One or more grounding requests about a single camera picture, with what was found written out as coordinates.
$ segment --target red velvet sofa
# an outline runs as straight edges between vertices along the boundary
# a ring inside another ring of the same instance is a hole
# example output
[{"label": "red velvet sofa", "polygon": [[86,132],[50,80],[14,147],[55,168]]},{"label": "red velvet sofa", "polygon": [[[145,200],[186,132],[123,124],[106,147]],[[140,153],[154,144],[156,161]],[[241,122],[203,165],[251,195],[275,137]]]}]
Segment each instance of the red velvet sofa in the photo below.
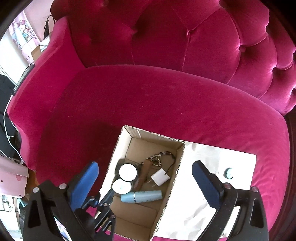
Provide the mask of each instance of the red velvet sofa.
[{"label": "red velvet sofa", "polygon": [[259,0],[54,0],[51,12],[51,42],[8,109],[39,182],[67,182],[96,160],[97,192],[128,124],[256,154],[252,185],[279,230],[296,79],[295,45],[273,12]]}]

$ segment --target power cord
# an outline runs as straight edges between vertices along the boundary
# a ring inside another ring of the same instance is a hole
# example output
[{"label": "power cord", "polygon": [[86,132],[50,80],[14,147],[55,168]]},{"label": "power cord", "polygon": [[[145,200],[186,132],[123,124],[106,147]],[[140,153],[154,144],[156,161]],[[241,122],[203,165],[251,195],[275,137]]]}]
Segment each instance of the power cord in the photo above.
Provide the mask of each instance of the power cord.
[{"label": "power cord", "polygon": [[5,113],[6,113],[6,111],[7,111],[8,105],[9,105],[9,103],[10,103],[12,97],[13,97],[13,95],[11,95],[11,97],[9,98],[9,101],[8,101],[7,106],[6,106],[6,108],[5,108],[4,115],[3,115],[3,124],[4,124],[4,129],[5,129],[5,134],[6,134],[7,140],[8,140],[8,142],[9,142],[9,144],[12,146],[12,148],[13,148],[13,149],[17,152],[17,154],[20,156],[20,159],[21,159],[20,164],[22,165],[22,164],[24,163],[24,160],[22,159],[22,157],[21,157],[20,153],[17,151],[17,149],[11,144],[11,142],[10,142],[10,140],[9,140],[9,137],[8,137],[8,134],[7,134],[6,125],[5,125]]},{"label": "power cord", "polygon": [[43,35],[43,40],[46,39],[48,36],[49,36],[49,24],[48,24],[48,21],[49,21],[49,17],[52,17],[53,21],[54,21],[54,25],[55,25],[55,20],[54,20],[54,17],[52,15],[49,15],[45,21],[45,26],[44,26],[44,35]]}]

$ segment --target tufted backrest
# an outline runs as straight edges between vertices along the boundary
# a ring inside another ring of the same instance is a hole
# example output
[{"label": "tufted backrest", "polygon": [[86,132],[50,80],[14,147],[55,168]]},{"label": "tufted backrest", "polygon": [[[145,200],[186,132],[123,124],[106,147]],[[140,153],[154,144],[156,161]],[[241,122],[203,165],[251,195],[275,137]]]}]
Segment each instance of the tufted backrest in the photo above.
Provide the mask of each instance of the tufted backrest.
[{"label": "tufted backrest", "polygon": [[259,0],[54,0],[51,12],[68,17],[86,67],[168,68],[241,89],[282,114],[295,106],[295,45]]}]

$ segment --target open cardboard box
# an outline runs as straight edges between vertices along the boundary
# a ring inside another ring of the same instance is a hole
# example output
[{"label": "open cardboard box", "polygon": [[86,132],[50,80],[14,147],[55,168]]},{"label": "open cardboard box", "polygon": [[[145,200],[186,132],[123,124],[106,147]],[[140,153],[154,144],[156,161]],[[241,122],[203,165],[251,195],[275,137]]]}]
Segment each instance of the open cardboard box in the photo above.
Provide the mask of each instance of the open cardboard box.
[{"label": "open cardboard box", "polygon": [[[250,188],[256,164],[255,155],[177,140],[124,126],[100,190],[101,199],[111,189],[113,181],[117,178],[116,168],[119,160],[126,158],[141,163],[146,158],[163,151],[170,151],[176,156],[176,162],[168,172],[170,180],[160,187],[157,185],[152,187],[154,182],[145,183],[141,189],[142,191],[161,190],[163,199],[139,204],[123,203],[120,195],[114,195],[110,208],[116,215],[116,234],[137,241],[149,241],[155,235],[180,240],[196,240],[215,213],[215,209],[208,206],[192,176],[191,167],[196,160],[201,160],[223,183],[230,182],[239,189]],[[164,170],[167,170],[172,162],[170,156],[161,157]],[[239,175],[232,180],[225,179],[223,171],[227,167],[235,168]],[[159,168],[152,167],[148,176],[157,170]],[[239,210],[239,207],[237,208],[226,226],[223,234],[226,237],[235,222]]]}]

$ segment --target light blue mascara tube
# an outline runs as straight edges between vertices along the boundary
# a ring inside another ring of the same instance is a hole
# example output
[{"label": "light blue mascara tube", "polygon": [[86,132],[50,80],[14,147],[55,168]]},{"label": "light blue mascara tube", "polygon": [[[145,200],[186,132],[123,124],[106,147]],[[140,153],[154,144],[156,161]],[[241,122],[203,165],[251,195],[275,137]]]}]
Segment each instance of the light blue mascara tube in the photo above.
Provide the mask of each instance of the light blue mascara tube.
[{"label": "light blue mascara tube", "polygon": [[140,191],[140,192],[129,192],[122,194],[120,199],[122,202],[128,203],[141,203],[141,202],[152,202],[155,200],[162,199],[163,195],[161,191]]}]

